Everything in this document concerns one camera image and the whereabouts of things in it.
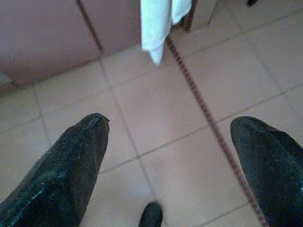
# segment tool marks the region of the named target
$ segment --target tiled floor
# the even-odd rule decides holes
[[[303,145],[303,4],[219,0],[209,27],[171,37],[235,153],[229,124],[258,117]],[[110,119],[83,227],[135,227],[159,200],[163,227],[260,226],[168,48],[140,46],[0,98],[0,201],[83,116]]]

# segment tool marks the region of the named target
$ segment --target pink cabinet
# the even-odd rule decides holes
[[[140,42],[140,0],[82,0],[105,53]]]
[[[19,85],[98,58],[75,0],[3,0],[0,70]]]

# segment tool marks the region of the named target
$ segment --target hanging towel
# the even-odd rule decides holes
[[[141,0],[142,50],[159,65],[171,24],[178,23],[191,8],[191,0]]]

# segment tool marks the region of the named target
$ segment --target brown door edge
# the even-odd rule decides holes
[[[94,29],[93,24],[91,23],[91,20],[90,20],[88,14],[87,14],[87,11],[84,8],[84,5],[83,5],[82,1],[81,0],[76,0],[76,3],[77,3],[77,6],[79,7],[79,10],[80,10],[84,20],[85,20],[85,23],[86,23],[87,27],[89,28],[89,31],[90,31],[91,35],[93,36],[93,39],[95,40],[95,43],[96,43],[98,49],[100,51],[102,51],[103,48],[102,48],[101,42],[99,40],[99,37],[97,36],[97,33]]]

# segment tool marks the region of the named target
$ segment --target tile grout line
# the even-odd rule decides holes
[[[104,73],[104,76],[107,78],[107,74],[106,74],[106,72],[105,72],[105,69],[104,69],[103,64],[101,63],[101,61],[100,61],[100,66],[101,66],[101,69],[102,69],[102,71],[103,71],[103,73]],[[142,173],[143,173],[143,175],[144,175],[144,178],[145,178],[145,180],[146,180],[146,182],[147,182],[147,185],[148,185],[148,187],[149,187],[149,189],[150,189],[150,191],[151,191],[151,194],[152,194],[153,198],[156,199],[156,200],[158,200],[158,199],[157,199],[157,195],[156,195],[156,193],[155,193],[155,191],[154,191],[154,189],[153,189],[153,187],[152,187],[152,183],[151,183],[151,181],[150,181],[150,179],[149,179],[149,177],[148,177],[147,171],[146,171],[146,169],[145,169],[145,167],[144,167],[144,164],[143,164],[143,162],[142,162],[142,160],[141,160],[141,158],[140,158],[140,155],[139,155],[137,146],[136,146],[136,144],[135,144],[135,142],[134,142],[134,139],[133,139],[133,137],[132,137],[132,134],[131,134],[131,132],[130,132],[130,130],[129,130],[129,128],[128,128],[128,125],[126,124],[126,119],[125,119],[124,116],[123,116],[123,113],[122,113],[122,109],[121,109],[121,107],[120,107],[120,104],[118,103],[117,97],[115,96],[115,93],[114,93],[114,91],[113,91],[113,88],[111,87],[110,84],[109,84],[109,91],[110,91],[111,95],[113,96],[115,105],[116,105],[116,107],[117,107],[117,109],[118,109],[118,112],[119,112],[119,114],[120,114],[120,116],[121,116],[122,124],[123,124],[123,126],[124,126],[124,128],[125,128],[125,130],[126,130],[126,134],[127,134],[127,136],[128,136],[128,139],[130,140],[130,142],[131,142],[131,144],[132,144],[132,146],[133,146],[133,149],[134,149],[136,155],[138,156],[138,158],[135,158],[135,159],[138,159],[139,166],[140,166],[140,168],[141,168],[141,170],[142,170]],[[163,219],[163,222],[168,226],[168,223],[167,223],[167,221],[166,221],[165,218]]]
[[[233,212],[235,212],[235,211],[240,210],[241,208],[243,208],[243,207],[245,207],[245,206],[247,206],[247,205],[249,205],[249,204],[250,204],[249,202],[246,202],[246,203],[244,203],[244,204],[242,204],[242,205],[240,205],[240,206],[238,206],[238,207],[236,207],[236,208],[234,208],[234,209],[232,209],[232,210],[230,210],[230,211],[227,211],[227,212],[225,212],[225,213],[223,213],[223,214],[221,214],[221,215],[219,215],[219,216],[217,216],[217,217],[215,217],[215,218],[213,218],[213,219],[211,219],[211,220],[209,220],[209,221],[206,221],[206,222],[204,222],[204,223],[202,223],[202,224],[200,224],[200,225],[197,225],[197,226],[195,226],[195,227],[203,227],[203,226],[206,226],[206,225],[208,225],[208,224],[210,224],[210,223],[212,223],[212,222],[214,222],[214,221],[216,221],[216,220],[219,220],[219,219],[221,219],[221,218],[223,218],[223,217],[225,217],[225,216],[227,216],[227,215],[229,215],[229,214],[231,214],[231,213],[233,213]]]
[[[195,131],[192,131],[192,132],[190,132],[190,133],[188,133],[188,134],[186,134],[186,135],[183,135],[183,136],[181,136],[181,137],[179,137],[179,138],[177,138],[177,139],[175,139],[175,140],[171,140],[171,141],[169,141],[169,142],[167,142],[167,143],[165,143],[165,144],[162,144],[162,145],[160,145],[160,146],[158,146],[158,147],[156,147],[156,148],[153,148],[153,149],[148,150],[148,151],[146,151],[146,152],[144,152],[144,153],[142,153],[142,154],[140,154],[140,155],[137,155],[137,156],[135,156],[135,157],[133,157],[133,158],[130,158],[130,159],[128,159],[128,160],[126,160],[126,161],[124,161],[124,162],[122,162],[122,163],[120,163],[120,164],[118,164],[118,165],[116,165],[116,166],[113,166],[113,167],[110,167],[110,168],[108,168],[108,169],[102,170],[102,171],[99,172],[99,174],[103,174],[103,173],[109,172],[110,170],[119,168],[119,167],[121,167],[121,166],[123,166],[123,165],[125,165],[125,164],[127,164],[127,163],[130,163],[130,162],[132,162],[132,161],[134,161],[134,160],[136,160],[136,159],[138,159],[138,158],[144,157],[144,156],[146,156],[146,155],[148,155],[148,154],[150,154],[150,153],[152,153],[152,152],[154,152],[154,151],[157,151],[157,150],[159,150],[159,149],[165,148],[165,147],[167,147],[167,146],[169,146],[169,145],[171,145],[171,144],[173,144],[173,143],[175,143],[175,142],[178,142],[178,141],[180,141],[180,140],[182,140],[182,139],[184,139],[184,138],[186,138],[186,137],[189,137],[189,136],[191,136],[191,135],[193,135],[193,134],[195,134],[195,133],[197,133],[197,132],[199,132],[199,131],[201,131],[201,130],[207,129],[207,128],[208,128],[208,125],[207,125],[207,126],[204,126],[204,127],[201,127],[201,128],[199,128],[199,129],[197,129],[197,130],[195,130]]]
[[[300,85],[297,85],[297,86],[293,87],[291,90],[288,90],[288,91],[295,90],[295,89],[297,89],[297,88],[299,88],[299,87],[301,87],[301,86],[303,86],[303,83],[300,84]],[[241,113],[243,113],[243,112],[245,112],[245,111],[248,111],[249,109],[251,109],[251,108],[253,108],[253,107],[256,107],[256,106],[258,106],[258,105],[260,105],[260,104],[262,104],[262,103],[268,102],[268,101],[270,101],[270,100],[272,100],[272,99],[274,99],[274,98],[277,98],[277,97],[279,97],[279,96],[282,96],[282,95],[286,94],[288,91],[280,92],[280,93],[278,93],[278,94],[276,94],[276,95],[273,95],[273,96],[271,96],[271,97],[269,97],[269,98],[263,99],[263,100],[261,100],[261,101],[255,103],[254,105],[250,105],[250,106],[248,106],[248,107],[246,107],[246,108],[244,108],[244,109],[242,109],[242,110],[239,110],[239,111],[237,111],[237,112],[235,112],[235,113],[232,113],[232,114],[230,114],[230,115],[228,115],[228,116],[225,116],[225,117],[223,117],[223,118],[220,118],[219,120],[215,121],[215,124],[218,124],[218,123],[223,122],[223,121],[225,121],[225,120],[227,120],[227,119],[229,119],[229,118],[231,118],[231,117],[233,117],[233,116],[236,116],[236,115],[241,114]],[[192,132],[190,132],[190,133],[187,133],[186,135],[183,135],[183,136],[181,136],[181,137],[179,137],[179,138],[177,138],[177,139],[175,139],[175,140],[171,140],[171,141],[169,141],[169,142],[167,142],[167,143],[164,143],[164,144],[162,144],[162,145],[160,145],[160,146],[158,146],[158,147],[156,147],[156,148],[153,148],[153,149],[151,149],[151,150],[148,150],[148,151],[146,151],[146,152],[144,152],[144,153],[142,153],[142,154],[140,154],[140,155],[138,155],[138,156],[135,156],[135,157],[130,158],[130,159],[124,161],[124,162],[121,162],[120,164],[118,164],[118,165],[116,165],[116,166],[113,166],[113,167],[110,167],[110,168],[108,168],[108,169],[102,170],[102,171],[100,171],[99,174],[103,174],[103,173],[109,172],[110,170],[119,168],[119,167],[121,167],[121,166],[123,166],[123,165],[125,165],[125,164],[127,164],[127,163],[129,163],[129,162],[132,162],[132,161],[136,160],[136,159],[139,158],[139,157],[146,156],[146,155],[148,155],[148,154],[150,154],[150,153],[152,153],[152,152],[154,152],[154,151],[157,151],[157,150],[159,150],[159,149],[165,148],[165,147],[167,147],[167,146],[169,146],[169,145],[171,145],[171,144],[173,144],[173,143],[175,143],[175,142],[178,142],[178,141],[180,141],[180,140],[182,140],[182,139],[185,139],[185,138],[187,138],[187,137],[189,137],[189,136],[191,136],[191,135],[193,135],[193,134],[195,134],[195,133],[197,133],[197,132],[199,132],[199,131],[201,131],[201,130],[207,129],[207,128],[209,128],[209,125],[200,127],[199,129],[194,130],[194,131],[192,131]]]
[[[265,28],[265,27],[268,27],[268,26],[270,26],[270,25],[272,25],[272,24],[274,24],[274,23],[280,21],[280,20],[284,20],[284,19],[286,19],[286,18],[288,18],[288,17],[297,15],[298,13],[300,13],[301,11],[303,11],[303,8],[299,8],[299,9],[296,9],[295,11],[293,11],[293,12],[287,14],[287,15],[283,15],[283,16],[277,17],[277,18],[275,18],[275,19],[272,19],[272,20],[270,20],[270,21],[268,21],[268,22],[265,22],[265,23],[263,23],[263,24],[260,24],[260,25],[254,27],[254,28],[251,28],[251,29],[248,30],[248,31],[243,31],[243,29],[241,28],[241,26],[239,26],[239,24],[235,21],[234,16],[231,14],[231,12],[229,12],[229,9],[228,9],[227,7],[226,7],[226,9],[227,9],[228,15],[231,17],[232,21],[233,21],[233,22],[235,23],[235,25],[238,27],[238,29],[240,30],[240,32],[239,32],[239,33],[236,33],[235,35],[231,35],[230,37],[227,37],[227,38],[225,38],[225,39],[223,39],[223,40],[221,40],[221,41],[218,41],[218,42],[216,42],[216,43],[214,43],[214,44],[207,45],[207,46],[205,46],[205,47],[202,47],[202,48],[200,48],[200,49],[197,49],[196,51],[194,51],[194,52],[192,52],[192,53],[185,54],[185,55],[183,56],[184,58],[190,57],[190,56],[195,55],[195,54],[200,53],[200,52],[204,52],[204,51],[206,51],[206,50],[208,50],[208,49],[211,49],[211,48],[213,48],[213,47],[219,46],[219,45],[221,45],[221,44],[223,44],[223,43],[225,43],[225,42],[228,42],[228,41],[230,41],[230,40],[232,40],[232,39],[240,38],[241,36],[247,35],[249,32],[263,29],[263,28]]]
[[[42,114],[40,102],[39,102],[39,99],[38,99],[38,94],[37,94],[37,92],[36,92],[34,86],[32,86],[32,89],[33,89],[33,92],[34,92],[35,102],[36,102],[36,105],[37,105],[37,108],[38,108],[38,111],[39,111],[39,118],[41,118],[42,127],[43,127],[43,130],[44,130],[44,134],[45,134],[45,137],[46,137],[46,141],[47,141],[48,146],[49,146],[49,148],[50,148],[50,147],[52,146],[52,144],[51,144],[51,140],[50,140],[48,131],[47,131],[47,129],[46,129],[46,123],[45,123],[45,119],[44,119],[43,114]]]
[[[278,21],[282,21],[284,19],[287,19],[289,16],[295,16],[298,13],[300,13],[302,10],[302,8],[297,9],[291,13],[289,13],[288,15],[283,15],[280,18],[276,18],[273,20],[273,22],[271,24],[269,24],[268,26],[278,22]],[[227,13],[228,15],[231,17],[231,19],[233,20],[233,22],[235,23],[235,25],[240,29],[243,30],[242,26],[237,22],[237,20],[235,19],[235,15],[231,12],[231,10],[229,10],[227,8]],[[274,84],[277,86],[277,88],[280,90],[280,95],[284,97],[284,99],[287,102],[287,105],[289,106],[289,108],[291,109],[291,111],[295,114],[297,120],[300,122],[301,121],[301,117],[298,115],[298,113],[295,111],[293,105],[289,102],[288,96],[286,95],[286,93],[288,91],[291,91],[292,89],[295,89],[295,87],[299,87],[300,85],[295,86],[294,88],[290,88],[287,91],[283,91],[282,86],[280,85],[280,83],[278,82],[277,78],[274,76],[270,66],[264,62],[264,60],[262,60],[262,58],[259,56],[258,53],[258,49],[257,47],[254,45],[254,43],[250,40],[249,37],[245,38],[246,42],[248,43],[249,47],[251,48],[252,52],[255,54],[256,60],[260,63],[260,65],[262,66],[262,68],[265,70],[265,72],[269,75],[269,77],[272,79],[272,81],[274,82]]]

